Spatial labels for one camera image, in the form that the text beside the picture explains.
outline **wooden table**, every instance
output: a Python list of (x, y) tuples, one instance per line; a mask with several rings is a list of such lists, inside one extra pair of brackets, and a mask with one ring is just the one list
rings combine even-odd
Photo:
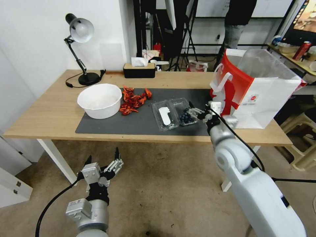
[[(65, 80), (80, 73), (67, 70), (57, 81), (9, 128), (4, 136), (37, 139), (59, 169), (72, 183), (76, 175), (51, 139), (92, 140), (153, 143), (208, 143), (209, 136), (79, 134), (75, 130), (84, 114), (77, 97), (85, 88), (69, 88)], [(156, 72), (155, 78), (125, 79), (122, 74), (105, 74), (99, 83), (111, 83), (134, 88), (208, 89), (212, 72)], [(77, 85), (77, 77), (69, 80)], [(288, 146), (291, 141), (273, 120), (265, 129), (237, 129), (237, 134), (252, 146)]]
[(286, 58), (288, 61), (293, 63), (295, 66), (300, 68), (304, 72), (304, 75), (307, 73), (309, 75), (316, 76), (316, 72), (310, 70), (310, 68), (309, 68), (309, 65), (310, 65), (311, 61), (307, 61), (307, 60), (296, 61), (296, 60), (293, 59), (293, 56), (294, 56), (295, 53), (282, 53), (282, 52), (280, 52), (279, 49), (277, 49), (272, 44), (268, 44), (268, 51), (269, 51), (269, 49), (272, 49), (274, 52), (278, 53), (279, 55), (281, 55), (282, 57)]

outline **cabinet door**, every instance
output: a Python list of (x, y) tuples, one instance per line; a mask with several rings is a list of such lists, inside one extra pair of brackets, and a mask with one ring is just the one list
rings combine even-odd
[(12, 175), (20, 173), (32, 163), (0, 137), (0, 167)]
[(0, 207), (28, 201), (33, 188), (0, 168)]

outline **lamp base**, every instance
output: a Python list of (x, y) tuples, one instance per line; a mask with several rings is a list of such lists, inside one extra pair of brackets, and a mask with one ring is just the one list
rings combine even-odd
[(86, 75), (81, 75), (78, 81), (83, 86), (90, 86), (101, 81), (101, 78), (98, 74), (94, 72), (88, 72)]

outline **bag handle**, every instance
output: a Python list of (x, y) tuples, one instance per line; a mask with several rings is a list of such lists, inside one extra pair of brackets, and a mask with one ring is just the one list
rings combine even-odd
[(216, 79), (214, 78), (217, 73), (218, 73), (218, 69), (221, 67), (221, 66), (224, 66), (222, 63), (218, 64), (218, 66), (216, 67), (215, 71), (214, 71), (214, 76), (213, 76), (213, 80), (212, 82), (210, 83), (210, 86), (211, 88), (213, 89), (214, 92), (219, 92), (223, 89), (225, 83), (227, 82), (227, 80), (232, 80), (233, 79), (233, 75), (229, 72), (227, 72), (225, 74), (225, 76), (222, 78), (221, 82), (219, 83), (219, 85), (216, 85), (215, 84), (215, 81)]

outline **plastic chair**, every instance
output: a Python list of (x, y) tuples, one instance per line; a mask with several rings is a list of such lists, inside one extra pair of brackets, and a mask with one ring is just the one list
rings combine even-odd
[[(306, 110), (296, 118), (292, 119), (288, 123), (281, 125), (282, 130), (288, 134), (294, 128), (300, 125), (307, 125), (311, 130), (316, 131), (316, 107)], [(316, 166), (316, 142), (304, 152), (300, 151), (295, 145), (285, 147), (294, 157), (294, 161), (291, 165), (299, 170), (305, 171), (313, 166)]]

